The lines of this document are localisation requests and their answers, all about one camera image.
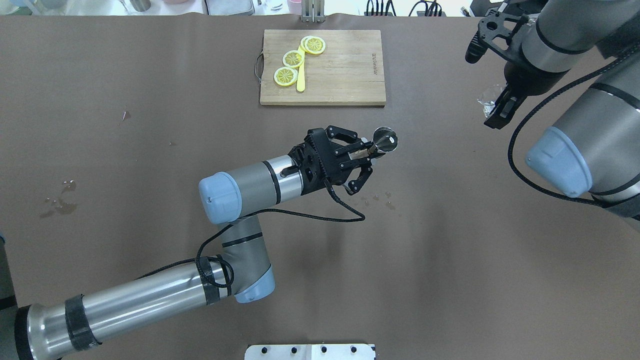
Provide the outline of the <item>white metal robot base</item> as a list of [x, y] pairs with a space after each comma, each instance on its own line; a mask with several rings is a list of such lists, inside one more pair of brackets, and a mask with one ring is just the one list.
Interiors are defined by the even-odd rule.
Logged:
[[311, 343], [254, 344], [247, 347], [245, 360], [377, 360], [374, 344]]

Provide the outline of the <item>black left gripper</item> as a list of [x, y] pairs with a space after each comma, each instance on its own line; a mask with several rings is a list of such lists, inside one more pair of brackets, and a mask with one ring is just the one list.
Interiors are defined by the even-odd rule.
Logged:
[[372, 141], [359, 137], [357, 132], [335, 125], [310, 129], [304, 141], [288, 153], [301, 175], [302, 196], [324, 189], [325, 182], [338, 186], [345, 184], [345, 191], [350, 196], [357, 194], [373, 173], [373, 165], [366, 162], [357, 166], [353, 170], [359, 170], [358, 176], [346, 181], [338, 156], [368, 150], [372, 145]]

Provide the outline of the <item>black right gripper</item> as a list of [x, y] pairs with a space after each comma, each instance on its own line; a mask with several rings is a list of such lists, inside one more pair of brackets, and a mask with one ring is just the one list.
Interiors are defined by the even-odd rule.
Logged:
[[531, 25], [530, 16], [491, 10], [480, 19], [478, 28], [468, 44], [465, 61], [476, 64], [491, 50], [505, 60], [503, 75], [508, 86], [503, 89], [484, 125], [501, 130], [512, 121], [515, 113], [526, 100], [533, 96], [540, 72], [525, 57], [522, 44]]

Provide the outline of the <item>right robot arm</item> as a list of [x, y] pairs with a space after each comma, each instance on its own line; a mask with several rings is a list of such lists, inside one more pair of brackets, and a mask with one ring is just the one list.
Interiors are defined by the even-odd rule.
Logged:
[[[478, 22], [465, 59], [492, 50], [505, 60], [505, 88], [484, 124], [502, 129], [526, 98], [546, 95], [521, 120], [507, 148], [528, 186], [564, 201], [639, 220], [639, 9], [637, 0], [549, 0], [527, 14], [490, 11]], [[514, 162], [522, 128], [560, 94], [583, 94], [526, 153], [527, 166], [554, 187], [532, 182]]]

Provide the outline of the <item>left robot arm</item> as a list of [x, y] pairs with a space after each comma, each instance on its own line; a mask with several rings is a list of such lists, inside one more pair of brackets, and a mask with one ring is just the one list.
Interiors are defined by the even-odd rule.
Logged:
[[105, 340], [180, 313], [233, 297], [246, 304], [275, 289], [259, 214], [281, 214], [276, 205], [317, 191], [354, 214], [334, 187], [354, 195], [383, 152], [351, 130], [310, 129], [289, 153], [203, 178], [199, 197], [208, 220], [220, 229], [190, 259], [164, 265], [126, 284], [78, 294], [56, 306], [17, 307], [3, 300], [3, 360], [61, 360], [99, 347]]

